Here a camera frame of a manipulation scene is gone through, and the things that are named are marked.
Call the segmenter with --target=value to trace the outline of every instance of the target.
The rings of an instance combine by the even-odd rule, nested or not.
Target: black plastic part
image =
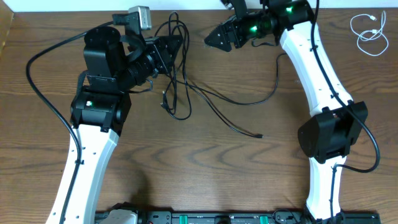
[[[336,224],[381,224],[380,216],[377,213],[345,213],[340,212],[335,216]],[[301,219],[302,224],[331,224],[333,221],[331,218],[326,220],[315,220],[307,206],[303,211]]]
[[[144,39],[139,14],[114,14],[114,25],[125,27],[126,35],[112,27],[99,27],[85,35],[84,58],[88,71],[79,77],[71,105],[71,122],[100,126],[121,134],[131,107],[129,90],[147,77],[169,73],[182,44],[179,35]],[[125,54],[123,42],[129,44]],[[82,86],[87,77],[89,86]]]
[[[99,27],[85,36],[84,57],[90,75],[112,78],[126,68],[120,33],[113,27]]]
[[[221,2],[228,6],[229,4],[235,9],[235,15],[237,19],[242,19],[248,14],[248,7],[246,6],[245,0],[221,0]]]
[[[365,122],[368,109],[364,102],[348,105],[348,109]],[[346,109],[324,108],[323,113],[313,116],[298,129],[298,141],[305,155],[324,164],[327,159],[347,156],[361,130]]]
[[[329,224],[330,220],[313,220],[304,211],[302,212],[173,212],[165,210],[138,210],[130,203],[119,203],[112,209],[123,209],[136,212],[138,214],[138,224],[183,224],[180,217],[187,217],[189,224]],[[109,212],[97,213],[95,223],[104,220]],[[267,217],[268,223],[261,221],[261,217]],[[376,213],[344,213],[340,212],[336,216],[335,224],[381,224],[380,216]]]
[[[72,101],[71,123],[74,128],[78,128],[80,124],[89,124],[100,126],[102,132],[112,129],[120,136],[130,107],[128,93],[94,93],[89,91],[88,86],[84,86]]]
[[[261,10],[244,16],[236,14],[230,17],[205,38],[205,44],[229,52],[232,50],[230,43],[238,49],[249,39],[260,39],[273,34],[275,45],[279,45],[280,37],[285,29],[291,30],[294,25],[313,19],[312,9],[306,0],[269,0],[264,4],[268,6],[265,11]]]

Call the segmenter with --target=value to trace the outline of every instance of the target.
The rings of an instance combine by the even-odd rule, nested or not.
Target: white usb cable
[[[370,55],[370,56],[379,56],[379,55],[383,54],[383,53],[387,50],[387,48],[388,48],[388,46],[389,46],[389,42],[388,42],[388,40],[387,40],[387,37],[383,34],[383,28],[384,28],[384,25],[386,24],[386,19],[387,19],[386,12],[383,11],[382,14],[381,14],[381,27],[380,27],[379,30],[377,30],[377,29],[366,30],[366,31],[364,31],[364,32],[362,32],[362,33],[360,33],[360,34],[357,33],[357,32],[355,32],[355,30],[353,29],[353,20],[354,20],[355,18],[359,17],[359,16],[368,16],[368,17],[369,17],[371,20],[373,20],[373,21],[376,21],[376,20],[377,20],[374,16],[369,15],[369,14],[360,14],[360,15],[354,16],[354,17],[351,19],[351,22],[349,22],[349,24],[350,24],[350,26],[351,26],[351,30],[354,32],[354,34],[356,34],[356,35],[358,36],[358,39],[357,39],[357,41],[356,41],[356,45],[358,46],[358,48],[359,48],[360,50],[362,50],[364,53],[366,53],[366,54],[368,54],[368,55]],[[373,36],[371,36],[371,37],[365,37],[364,34],[367,34],[367,33],[372,33]],[[368,53],[367,51],[363,50],[363,49],[359,46],[359,40],[366,42],[366,41],[370,41],[370,40],[376,40],[376,39],[378,39],[379,37],[382,37],[382,36],[383,36],[384,39],[386,40],[387,46],[386,46],[386,48],[385,48],[382,52],[380,52],[379,54],[376,54],[376,55],[370,54],[370,53]]]

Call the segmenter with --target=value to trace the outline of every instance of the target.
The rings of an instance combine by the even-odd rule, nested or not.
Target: black wire
[[[282,53],[282,54],[278,55],[277,58],[276,58],[276,78],[275,78],[275,87],[274,87],[273,91],[270,93],[270,95],[265,100],[262,100],[262,101],[259,101],[259,102],[256,102],[256,103],[238,103],[238,102],[232,101],[232,100],[230,100],[228,98],[225,98],[223,96],[217,95],[217,94],[215,94],[213,92],[210,92],[210,91],[208,91],[206,89],[200,88],[200,87],[198,87],[196,85],[188,84],[188,82],[186,80],[185,80],[184,83],[179,81],[179,80],[177,80],[177,83],[184,84],[185,86],[189,86],[196,94],[198,94],[200,97],[202,97],[206,101],[206,103],[210,106],[210,108],[213,110],[213,112],[219,117],[219,119],[222,120],[222,122],[224,122],[224,124],[227,125],[233,131],[236,131],[237,133],[240,133],[240,134],[243,134],[243,135],[246,135],[246,136],[250,136],[250,137],[253,137],[253,138],[263,138],[264,136],[261,135],[261,134],[248,134],[248,133],[244,133],[244,132],[234,128],[232,125],[230,125],[227,122],[228,120],[225,118],[225,116],[222,115],[221,113],[219,113],[219,111],[210,103],[210,101],[205,96],[203,96],[202,94],[197,92],[195,89],[198,89],[200,91],[204,91],[206,93],[209,93],[209,94],[211,94],[213,96],[216,96],[216,97],[218,97],[218,98],[220,98],[222,100],[232,101],[234,104],[238,104],[238,105],[255,105],[255,104],[263,103],[263,102],[267,101],[275,93],[275,91],[276,91],[276,89],[278,87],[278,82],[279,82],[279,58],[281,56],[283,56],[283,55],[286,55],[286,53]]]
[[[176,15],[177,19],[172,21],[171,17],[173,15]],[[176,22],[177,25],[171,30],[171,23],[172,22]],[[189,104],[189,114],[186,115],[186,117],[183,118],[179,118],[177,116],[175,116],[176,112],[177,112],[177,73],[180,70],[180,68],[182,67],[182,76],[184,79],[184,84],[187,84],[187,71],[185,68],[185,64],[187,62],[187,53],[188,53],[188,49],[189,49],[189,43],[190,43],[190,36],[189,36],[189,31],[188,28],[186,27],[186,25],[181,22],[178,18],[178,13],[177,12],[172,12],[169,16],[169,20],[166,23],[163,23],[156,31],[155,36],[157,36],[157,34],[159,33],[159,31],[161,30],[161,28],[168,24],[169,27],[169,35],[174,35],[174,32],[177,30],[180,36],[183,36],[183,42],[182,42],[182,60],[180,62],[180,65],[178,66],[178,69],[175,68],[175,65],[172,66],[172,70],[173,70],[173,75],[171,76],[171,73],[169,73],[168,77],[170,78],[170,83],[167,86],[166,90],[163,92],[163,103],[161,104],[162,107],[168,112],[168,114],[179,121],[183,121],[188,119],[189,117],[191,117],[192,114],[192,104],[191,104],[191,99],[189,97],[189,93],[188,93],[188,86],[185,85],[185,92],[187,93],[187,100],[188,100],[188,104]],[[167,101],[167,91],[169,90],[170,85],[173,84],[173,88],[174,88],[174,97],[173,97],[173,107],[170,108],[169,103]]]
[[[281,223],[278,222],[277,219],[276,219],[276,213],[277,213],[277,212],[290,212],[290,214],[292,214],[294,220],[296,221],[295,224],[299,224],[299,223],[300,223],[299,221],[297,221],[297,219],[296,219],[296,217],[294,216],[294,214],[293,214],[292,211],[290,211],[289,209],[284,209],[284,208],[282,208],[282,209],[278,209],[278,210],[274,211],[274,213],[271,215],[271,218],[274,219],[274,221],[275,221],[276,224],[281,224]]]
[[[283,55],[286,55],[286,53],[282,53],[282,54],[278,55],[277,58],[276,58],[276,78],[275,78],[275,86],[274,86],[274,89],[272,90],[272,92],[271,92],[265,99],[263,99],[263,100],[261,100],[261,101],[257,101],[257,102],[253,102],[253,103],[240,103],[240,102],[231,100],[231,99],[229,99],[229,98],[227,98],[227,97],[225,97],[225,96],[217,95],[216,93],[213,93],[213,92],[211,92],[211,91],[208,91],[208,90],[206,90],[206,89],[204,89],[204,88],[201,88],[201,87],[199,87],[199,86],[197,86],[197,85],[192,85],[192,84],[189,84],[189,83],[188,83],[188,86],[189,86],[189,87],[192,87],[192,88],[196,88],[196,89],[198,89],[198,90],[200,90],[200,91],[204,91],[204,92],[206,92],[206,93],[209,93],[209,94],[211,94],[211,95],[213,95],[213,96],[215,96],[215,97],[217,97],[217,98],[219,98],[219,99],[221,99],[221,100],[225,100],[225,101],[227,101],[228,103],[232,103],[232,104],[234,104],[234,105],[248,106],[248,105],[258,105],[258,104],[261,104],[261,103],[265,103],[266,101],[268,101],[268,100],[274,95],[274,93],[276,92],[276,89],[277,89],[277,87],[278,87],[278,83],[279,83],[279,58],[280,58],[281,56],[283,56]],[[179,80],[177,80],[177,83],[179,83],[179,84],[185,84],[184,82],[181,82],[181,81],[179,81]]]
[[[154,82],[150,79],[147,79],[147,81],[150,83],[150,87],[148,89],[142,90],[142,91],[133,91],[133,90],[129,90],[129,93],[145,93],[148,91],[152,91],[154,89]]]
[[[379,163],[380,163],[380,150],[379,150],[379,146],[377,145],[376,139],[374,138],[372,132],[369,130],[369,128],[357,117],[357,115],[352,112],[344,103],[343,101],[340,99],[340,97],[338,96],[338,93],[335,91],[335,89],[333,88],[333,85],[331,84],[331,81],[328,78],[328,75],[326,74],[325,69],[323,68],[323,65],[321,63],[321,60],[319,58],[318,52],[317,52],[317,46],[315,45],[315,26],[317,23],[317,18],[318,18],[318,12],[319,12],[319,0],[317,0],[317,7],[315,9],[315,15],[313,18],[313,23],[312,23],[312,28],[311,28],[311,45],[312,45],[312,50],[313,53],[315,55],[315,58],[317,60],[317,63],[319,65],[320,70],[322,71],[323,76],[325,77],[325,80],[330,88],[330,91],[333,95],[334,98],[336,98],[337,102],[339,104],[341,104],[341,106],[359,123],[359,125],[361,125],[361,127],[365,130],[366,134],[368,134],[371,142],[373,143],[374,146],[374,150],[376,152],[376,160],[374,162],[374,165],[369,168],[369,169],[358,169],[358,168],[354,168],[351,166],[347,166],[347,165],[343,165],[343,164],[335,164],[333,166],[333,175],[332,175],[332,179],[331,179],[331,193],[330,193],[330,213],[331,213],[331,217],[332,220],[335,221],[335,217],[333,215],[333,191],[334,191],[334,183],[335,183],[335,175],[336,175],[336,171],[337,171],[337,167],[342,167],[342,168],[346,168],[355,172],[359,172],[359,173],[369,173],[374,171]]]
[[[255,38],[253,38],[252,40],[251,40],[251,45],[252,45],[252,47],[260,47],[260,46],[263,46],[263,45],[265,45],[265,46],[270,46],[270,47],[275,47],[275,45],[274,44],[272,44],[272,43],[270,43],[270,42],[263,42],[263,43],[261,43],[261,44],[255,44],[256,43],[256,40],[257,40],[257,37],[255,37]]]
[[[198,94],[200,97],[202,97],[206,103],[209,105],[209,107],[213,110],[213,112],[219,117],[220,120],[222,120],[222,122],[224,122],[225,125],[227,125],[229,128],[231,128],[233,131],[236,131],[237,133],[243,134],[245,136],[249,136],[249,137],[253,137],[253,138],[263,138],[264,136],[262,134],[248,134],[248,133],[244,133],[234,127],[232,127],[232,125],[228,124],[223,118],[222,115],[217,113],[217,110],[213,107],[213,105],[209,102],[209,100],[206,99],[205,96],[203,96],[202,94],[200,94],[196,89],[190,87],[191,90],[193,90],[196,94]]]
[[[113,23],[113,22],[106,22],[106,23],[104,23],[104,24],[102,24],[102,25],[100,25],[100,26],[98,26],[98,27],[108,26],[108,25],[111,25],[112,23]],[[57,117],[61,120],[61,122],[63,123],[63,125],[65,125],[65,127],[68,129],[68,131],[69,131],[71,137],[73,138],[73,141],[74,141],[75,144],[76,144],[77,157],[76,157],[76,162],[75,162],[75,164],[76,164],[76,165],[75,165],[75,170],[73,171],[72,179],[71,179],[71,181],[70,181],[70,185],[69,185],[69,188],[68,188],[68,192],[67,192],[67,195],[66,195],[66,197],[65,197],[65,203],[63,204],[63,207],[62,207],[62,213],[61,213],[60,223],[63,223],[63,222],[65,221],[65,212],[67,211],[68,203],[69,203],[69,199],[70,199],[70,195],[71,195],[71,193],[72,193],[73,186],[74,186],[75,181],[76,181],[77,172],[78,172],[79,166],[80,166],[80,164],[81,164],[81,146],[80,146],[80,144],[79,144],[78,138],[76,137],[76,134],[75,134],[75,133],[73,132],[73,130],[72,130],[72,127],[68,124],[68,121],[67,121],[67,120],[62,116],[62,114],[54,107],[54,105],[51,104],[51,102],[49,102],[49,100],[46,99],[46,97],[44,97],[44,95],[40,92],[40,90],[39,90],[39,89],[36,87],[36,85],[34,84],[32,78],[31,78],[31,76],[30,76],[30,66],[31,66],[32,63],[33,63],[36,59],[38,59],[40,56],[46,54],[47,52],[49,52],[49,51],[51,51],[51,50],[53,50],[53,49],[56,49],[57,47],[61,47],[61,46],[64,45],[64,44],[67,44],[67,43],[72,42],[72,41],[74,41],[74,40],[77,40],[77,39],[79,39],[79,38],[81,38],[81,37],[84,37],[84,36],[87,34],[88,31],[83,32],[83,33],[81,33],[81,34],[78,34],[78,35],[76,35],[76,36],[74,36],[74,37],[71,37],[71,38],[69,38],[69,39],[67,39],[67,40],[64,40],[64,41],[62,41],[62,42],[60,42],[60,43],[57,43],[57,44],[55,44],[55,45],[53,45],[53,46],[51,46],[51,47],[49,47],[49,48],[47,48],[47,49],[41,51],[41,52],[38,53],[37,55],[33,56],[33,57],[28,61],[28,63],[26,64],[26,79],[27,79],[27,81],[29,82],[30,86],[31,86],[32,89],[36,92],[37,96],[39,96],[39,98],[40,98],[40,99],[41,99],[41,100],[42,100],[42,101],[55,113],[55,115],[57,115]]]

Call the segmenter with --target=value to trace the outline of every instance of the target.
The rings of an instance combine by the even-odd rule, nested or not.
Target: wooden table
[[[378,140],[382,156],[379,168],[371,174],[343,171],[341,207],[377,211],[383,223],[397,223],[398,145],[394,138],[398,135],[398,9],[387,10],[384,32],[391,45],[380,57],[360,52],[349,29],[352,16],[364,12],[378,16],[381,11],[321,10],[319,25],[341,82],[356,101],[365,101],[368,106],[366,123]],[[46,221],[69,146],[65,127],[28,85],[26,62],[61,40],[110,21],[112,13],[16,14],[0,59],[0,223]],[[180,12],[192,38],[188,77],[235,100],[257,101],[272,90],[275,57],[282,49],[246,44],[227,54],[206,47],[203,39],[232,13]],[[154,29],[168,15],[153,11]],[[364,18],[358,19],[355,26],[365,29],[377,27],[378,23]],[[365,47],[377,52],[384,44],[380,40]],[[38,88],[65,117],[70,115],[77,76],[86,69],[84,46],[82,40],[75,41],[32,66]],[[310,115],[302,85],[287,57],[280,60],[279,84],[276,94],[262,105],[235,106],[213,100],[235,124],[264,135],[264,139],[253,139],[227,128],[192,91],[192,117],[186,121],[172,119],[159,106],[167,79],[156,79],[154,91],[132,96],[123,134],[105,174],[98,210],[124,201],[174,210],[303,208],[310,174],[297,130]],[[182,87],[180,116],[188,112]],[[374,149],[362,132],[347,164],[367,168],[373,162]]]

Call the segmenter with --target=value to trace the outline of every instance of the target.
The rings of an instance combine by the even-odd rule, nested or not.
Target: green terminal block
[[[260,216],[260,224],[269,224],[268,216]]]
[[[188,224],[188,215],[180,215],[180,224]]]

